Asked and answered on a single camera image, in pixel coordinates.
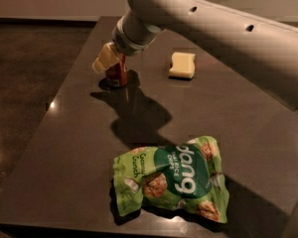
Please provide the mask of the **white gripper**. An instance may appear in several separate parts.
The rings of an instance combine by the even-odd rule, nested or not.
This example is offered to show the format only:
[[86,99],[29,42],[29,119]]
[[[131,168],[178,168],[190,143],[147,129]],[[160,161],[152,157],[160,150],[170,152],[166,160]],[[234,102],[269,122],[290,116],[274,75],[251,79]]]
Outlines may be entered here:
[[164,29],[143,22],[133,11],[117,22],[112,31],[113,43],[106,43],[92,64],[96,73],[102,73],[121,61],[121,53],[132,57],[146,50]]

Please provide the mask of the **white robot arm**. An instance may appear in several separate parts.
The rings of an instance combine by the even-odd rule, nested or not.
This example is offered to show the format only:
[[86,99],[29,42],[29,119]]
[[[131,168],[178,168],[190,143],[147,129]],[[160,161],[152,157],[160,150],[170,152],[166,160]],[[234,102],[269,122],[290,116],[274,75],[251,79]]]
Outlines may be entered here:
[[173,31],[298,113],[298,28],[205,0],[127,0],[128,12],[92,64],[103,72],[123,55]]

